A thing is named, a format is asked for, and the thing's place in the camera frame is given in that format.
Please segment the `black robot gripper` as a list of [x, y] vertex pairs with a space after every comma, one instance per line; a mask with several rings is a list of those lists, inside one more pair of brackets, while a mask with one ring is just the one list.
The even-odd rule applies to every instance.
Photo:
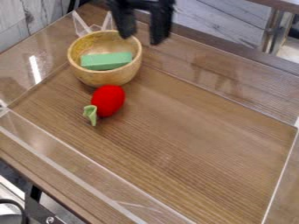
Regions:
[[157, 46], [169, 37], [175, 0], [107, 0], [107, 5], [123, 39], [136, 33], [135, 9], [151, 11], [151, 44]]

